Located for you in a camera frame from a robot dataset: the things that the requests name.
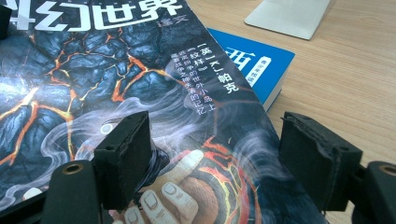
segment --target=finger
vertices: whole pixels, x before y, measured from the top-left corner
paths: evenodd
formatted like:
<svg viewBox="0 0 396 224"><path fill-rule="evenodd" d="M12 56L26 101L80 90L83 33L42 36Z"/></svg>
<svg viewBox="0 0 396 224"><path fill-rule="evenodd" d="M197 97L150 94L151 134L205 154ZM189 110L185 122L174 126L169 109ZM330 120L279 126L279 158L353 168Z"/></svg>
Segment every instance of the finger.
<svg viewBox="0 0 396 224"><path fill-rule="evenodd" d="M196 168L199 162L204 157L204 153L201 150L194 150L187 154L181 161L168 173L158 176L155 182L152 184L151 189L160 190L161 187L167 182L174 184L180 183L181 180L189 176L192 171Z"/></svg>
<svg viewBox="0 0 396 224"><path fill-rule="evenodd" d="M140 203L152 224L178 223L174 216L163 206L163 203L161 203L153 190L146 190L140 199Z"/></svg>
<svg viewBox="0 0 396 224"><path fill-rule="evenodd" d="M145 221L136 206L130 207L124 214L126 224L144 224Z"/></svg>
<svg viewBox="0 0 396 224"><path fill-rule="evenodd" d="M198 203L179 186L168 182L162 188L163 196L168 199L180 213L180 223L190 224L198 212Z"/></svg>

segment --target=wooden desk surface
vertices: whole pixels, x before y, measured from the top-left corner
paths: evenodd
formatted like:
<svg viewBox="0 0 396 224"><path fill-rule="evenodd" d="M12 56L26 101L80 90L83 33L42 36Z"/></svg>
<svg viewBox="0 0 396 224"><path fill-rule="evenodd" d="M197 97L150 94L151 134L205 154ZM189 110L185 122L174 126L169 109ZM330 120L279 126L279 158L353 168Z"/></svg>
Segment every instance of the wooden desk surface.
<svg viewBox="0 0 396 224"><path fill-rule="evenodd" d="M335 0L309 41L244 23L262 0L188 0L203 24L296 54L269 110L278 133L285 111L307 115L364 151L396 163L396 7L393 0ZM330 212L330 223L350 223Z"/></svg>

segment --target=white object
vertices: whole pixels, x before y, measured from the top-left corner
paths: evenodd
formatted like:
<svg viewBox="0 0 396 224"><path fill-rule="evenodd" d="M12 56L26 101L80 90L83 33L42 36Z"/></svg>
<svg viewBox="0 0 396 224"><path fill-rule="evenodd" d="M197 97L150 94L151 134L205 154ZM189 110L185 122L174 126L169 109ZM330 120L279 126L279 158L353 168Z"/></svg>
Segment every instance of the white object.
<svg viewBox="0 0 396 224"><path fill-rule="evenodd" d="M311 39L330 0L264 0L245 23L285 35Z"/></svg>

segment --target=magazine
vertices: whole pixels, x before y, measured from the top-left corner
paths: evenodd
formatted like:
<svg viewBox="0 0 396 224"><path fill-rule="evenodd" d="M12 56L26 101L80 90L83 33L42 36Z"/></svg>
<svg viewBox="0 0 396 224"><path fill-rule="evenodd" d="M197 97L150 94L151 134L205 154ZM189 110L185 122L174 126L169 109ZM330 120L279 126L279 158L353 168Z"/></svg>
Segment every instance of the magazine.
<svg viewBox="0 0 396 224"><path fill-rule="evenodd" d="M13 9L0 42L0 210L46 191L61 164L91 160L107 121L148 111L171 162L141 207L105 220L325 223L279 162L262 104L186 1L0 4ZM172 192L185 200L164 198Z"/></svg>

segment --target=black plastic bracket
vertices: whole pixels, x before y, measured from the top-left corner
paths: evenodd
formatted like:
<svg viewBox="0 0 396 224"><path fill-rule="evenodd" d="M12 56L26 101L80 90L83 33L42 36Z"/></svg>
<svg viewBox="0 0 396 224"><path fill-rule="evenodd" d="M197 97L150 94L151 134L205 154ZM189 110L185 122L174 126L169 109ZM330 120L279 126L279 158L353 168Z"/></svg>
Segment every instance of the black plastic bracket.
<svg viewBox="0 0 396 224"><path fill-rule="evenodd" d="M319 211L345 211L347 181L362 151L315 120L286 112L279 157L303 184Z"/></svg>

